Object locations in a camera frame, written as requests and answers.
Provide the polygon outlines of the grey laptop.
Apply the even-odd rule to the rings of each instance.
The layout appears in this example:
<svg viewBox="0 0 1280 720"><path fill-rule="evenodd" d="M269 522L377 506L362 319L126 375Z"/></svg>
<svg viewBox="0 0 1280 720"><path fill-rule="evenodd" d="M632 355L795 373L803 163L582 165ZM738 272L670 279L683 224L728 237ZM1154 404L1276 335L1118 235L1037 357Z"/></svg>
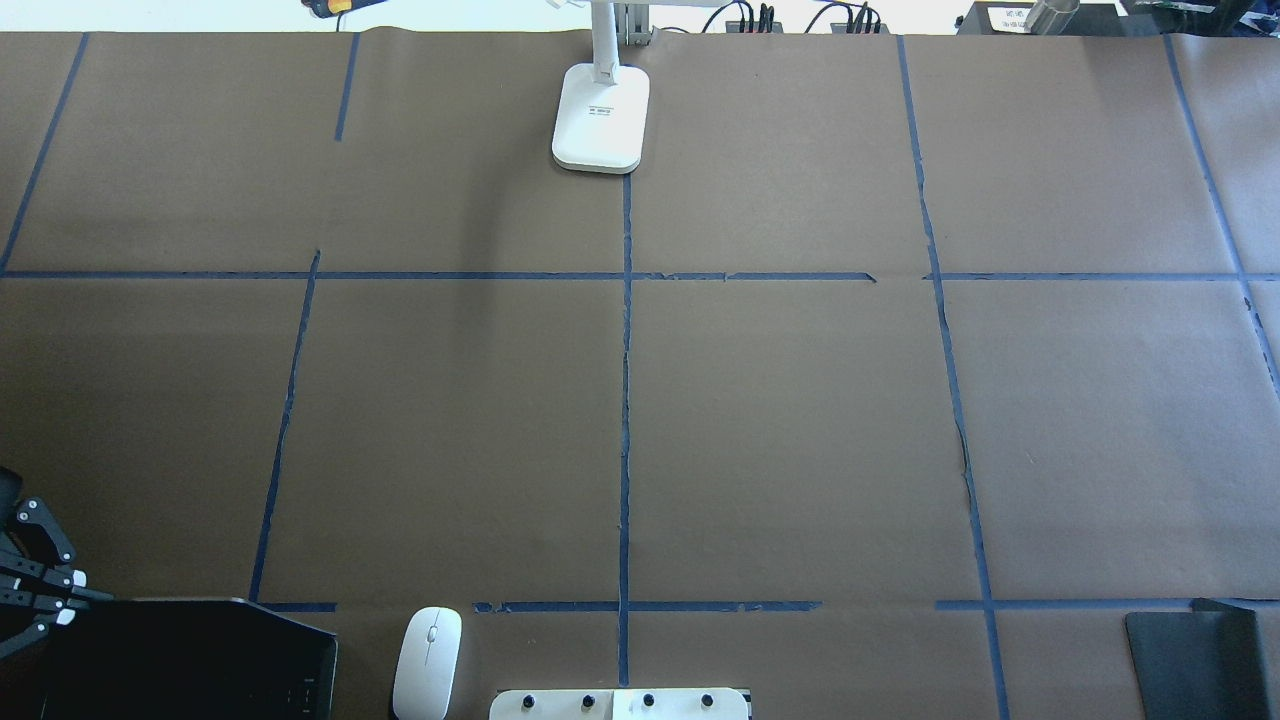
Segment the grey laptop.
<svg viewBox="0 0 1280 720"><path fill-rule="evenodd" d="M118 600L52 638L45 719L329 719L338 639L241 598Z"/></svg>

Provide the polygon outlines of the silver metal cylinder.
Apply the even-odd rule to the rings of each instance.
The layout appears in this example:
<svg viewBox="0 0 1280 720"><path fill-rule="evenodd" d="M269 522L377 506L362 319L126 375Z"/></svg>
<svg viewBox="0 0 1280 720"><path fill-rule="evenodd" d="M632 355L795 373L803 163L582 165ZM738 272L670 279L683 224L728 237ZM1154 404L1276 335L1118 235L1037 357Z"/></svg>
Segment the silver metal cylinder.
<svg viewBox="0 0 1280 720"><path fill-rule="evenodd" d="M1037 0L1028 9L1023 28L1029 35L1062 35L1080 8L1079 0Z"/></svg>

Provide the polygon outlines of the black mouse pad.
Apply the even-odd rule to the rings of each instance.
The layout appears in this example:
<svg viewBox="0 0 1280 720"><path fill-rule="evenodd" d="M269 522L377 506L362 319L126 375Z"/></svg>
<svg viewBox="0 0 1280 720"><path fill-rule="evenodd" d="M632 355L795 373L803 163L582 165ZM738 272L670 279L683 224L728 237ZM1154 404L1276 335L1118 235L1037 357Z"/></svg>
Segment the black mouse pad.
<svg viewBox="0 0 1280 720"><path fill-rule="evenodd" d="M1254 609L1196 598L1123 621L1144 719L1276 719Z"/></svg>

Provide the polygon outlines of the white computer mouse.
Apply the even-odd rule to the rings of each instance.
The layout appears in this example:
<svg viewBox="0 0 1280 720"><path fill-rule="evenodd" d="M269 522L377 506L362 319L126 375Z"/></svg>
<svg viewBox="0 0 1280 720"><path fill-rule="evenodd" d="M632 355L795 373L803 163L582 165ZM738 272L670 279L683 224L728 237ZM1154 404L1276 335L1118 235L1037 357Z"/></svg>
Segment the white computer mouse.
<svg viewBox="0 0 1280 720"><path fill-rule="evenodd" d="M397 719L444 719L460 657L462 619L448 607L416 611L404 629L390 697Z"/></svg>

